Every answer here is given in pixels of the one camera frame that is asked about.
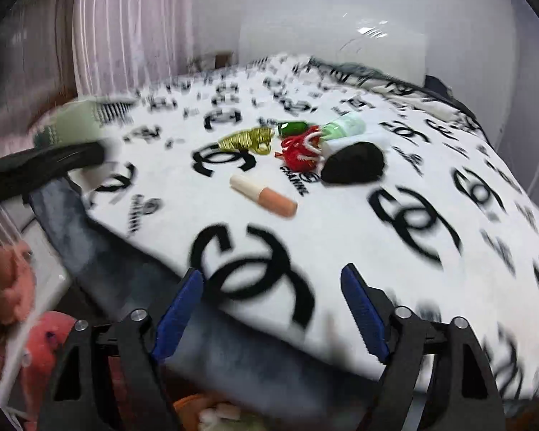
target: bed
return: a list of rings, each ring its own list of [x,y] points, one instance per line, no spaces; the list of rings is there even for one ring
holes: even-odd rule
[[[355,68],[278,54],[179,77],[108,100],[104,132],[121,143],[114,173],[84,190],[88,216],[135,247],[209,279],[206,300],[239,321],[355,374],[369,355],[339,274],[425,319],[466,317],[501,395],[539,395],[539,209],[450,99]],[[236,131],[346,113],[384,151],[377,182],[328,186],[274,152],[224,152]],[[244,173],[297,201],[283,219],[229,187]],[[431,360],[417,389],[427,389]]]

